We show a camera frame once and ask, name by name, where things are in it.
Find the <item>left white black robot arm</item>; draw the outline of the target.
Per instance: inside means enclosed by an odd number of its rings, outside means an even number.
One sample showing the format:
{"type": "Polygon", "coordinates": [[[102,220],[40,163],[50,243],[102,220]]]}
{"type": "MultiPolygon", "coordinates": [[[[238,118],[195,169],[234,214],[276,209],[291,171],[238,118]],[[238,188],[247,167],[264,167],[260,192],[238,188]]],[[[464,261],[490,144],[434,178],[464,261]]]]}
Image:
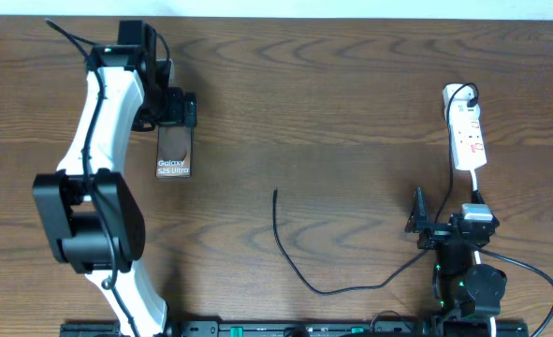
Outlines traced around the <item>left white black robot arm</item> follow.
{"type": "Polygon", "coordinates": [[[117,321],[67,324],[61,334],[178,336],[142,259],[145,222],[124,162],[130,136],[153,131],[156,177],[190,177],[196,97],[172,85],[173,61],[156,55],[164,39],[146,22],[120,22],[110,45],[68,40],[83,56],[87,97],[65,156],[56,171],[35,177],[32,193],[54,258],[93,283],[117,321]]]}

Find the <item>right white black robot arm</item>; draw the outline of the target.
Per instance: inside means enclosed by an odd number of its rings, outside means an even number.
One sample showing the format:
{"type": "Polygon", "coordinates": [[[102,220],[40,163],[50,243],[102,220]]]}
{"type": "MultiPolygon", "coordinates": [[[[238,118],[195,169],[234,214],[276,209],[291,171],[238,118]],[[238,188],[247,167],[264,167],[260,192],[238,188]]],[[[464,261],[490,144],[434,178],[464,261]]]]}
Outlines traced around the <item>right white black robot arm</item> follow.
{"type": "Polygon", "coordinates": [[[462,330],[481,336],[497,333],[494,318],[501,311],[507,277],[482,263],[476,250],[490,242],[498,226],[477,191],[447,222],[430,221],[422,190],[416,188],[405,231],[418,235],[418,249],[436,253],[433,289],[441,312],[428,319],[430,335],[450,336],[462,330]]]}

